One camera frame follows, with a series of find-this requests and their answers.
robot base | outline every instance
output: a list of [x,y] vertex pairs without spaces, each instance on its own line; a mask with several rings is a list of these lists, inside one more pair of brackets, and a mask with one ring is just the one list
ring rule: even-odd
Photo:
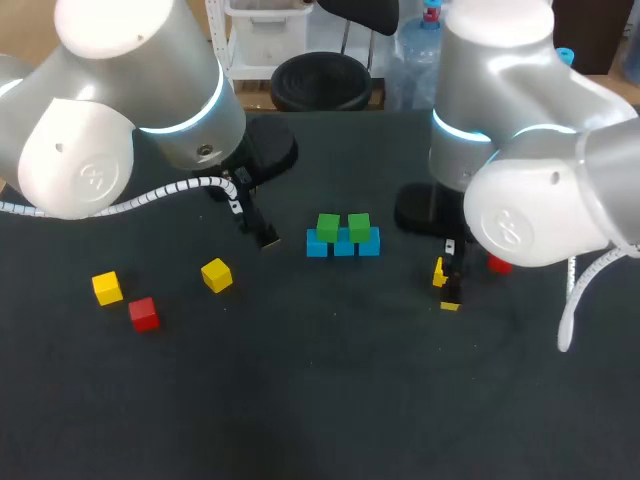
[[411,183],[396,197],[395,221],[402,230],[443,239],[472,241],[464,220],[464,194],[435,183]]

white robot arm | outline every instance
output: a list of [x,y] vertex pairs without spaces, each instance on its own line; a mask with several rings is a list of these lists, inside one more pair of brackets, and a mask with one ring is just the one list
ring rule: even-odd
[[640,244],[640,120],[570,69],[545,0],[456,0],[444,29],[431,171],[464,194],[465,220],[493,255],[539,267],[614,244],[570,292],[566,351],[582,292]]
[[0,177],[78,219],[127,185],[140,128],[176,167],[220,164],[244,111],[184,0],[58,0],[62,45],[34,72],[0,57]]

plastic bottle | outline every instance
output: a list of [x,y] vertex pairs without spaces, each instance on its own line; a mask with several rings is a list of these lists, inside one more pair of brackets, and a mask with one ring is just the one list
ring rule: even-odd
[[442,0],[424,0],[421,18],[398,31],[386,75],[386,110],[431,108],[440,66]]
[[623,68],[629,81],[640,85],[640,24],[636,24],[629,39],[629,49]]

red cube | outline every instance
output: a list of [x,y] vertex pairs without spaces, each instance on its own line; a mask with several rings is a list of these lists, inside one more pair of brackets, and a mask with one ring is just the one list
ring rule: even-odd
[[500,275],[509,275],[513,271],[513,265],[500,260],[498,257],[494,257],[489,254],[489,270]]
[[158,320],[156,307],[151,297],[143,298],[137,302],[131,302],[129,304],[129,315],[131,315],[133,327],[138,333],[160,327],[160,320]]

block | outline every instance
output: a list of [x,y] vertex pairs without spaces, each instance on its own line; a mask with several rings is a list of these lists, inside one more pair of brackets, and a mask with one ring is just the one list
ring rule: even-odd
[[318,240],[315,228],[307,230],[307,257],[324,258],[329,256],[329,244]]
[[129,304],[129,316],[136,332],[143,333],[160,328],[160,320],[151,297]]
[[206,283],[214,293],[220,293],[233,283],[231,270],[219,258],[207,263],[201,270],[204,283]]
[[104,307],[122,300],[122,291],[120,290],[116,272],[103,273],[93,277],[91,281],[93,283],[93,291],[101,306]]
[[448,310],[449,312],[457,312],[460,305],[457,303],[440,302],[440,309]]
[[352,243],[369,243],[371,240],[371,223],[368,213],[349,215],[349,239]]
[[504,260],[500,260],[498,257],[494,257],[491,254],[489,254],[488,266],[489,270],[500,275],[509,275],[513,272],[513,265],[505,262]]
[[358,244],[358,255],[361,257],[377,257],[380,255],[380,229],[371,227],[371,240]]
[[356,254],[356,246],[349,240],[349,229],[338,230],[338,241],[333,246],[334,257],[353,257]]
[[449,277],[444,274],[442,263],[442,257],[438,257],[438,261],[436,262],[436,269],[433,272],[433,286],[437,288],[442,288],[449,279]]
[[318,226],[316,234],[318,240],[327,243],[336,243],[338,241],[338,229],[340,228],[340,215],[329,215],[321,213],[318,216]]

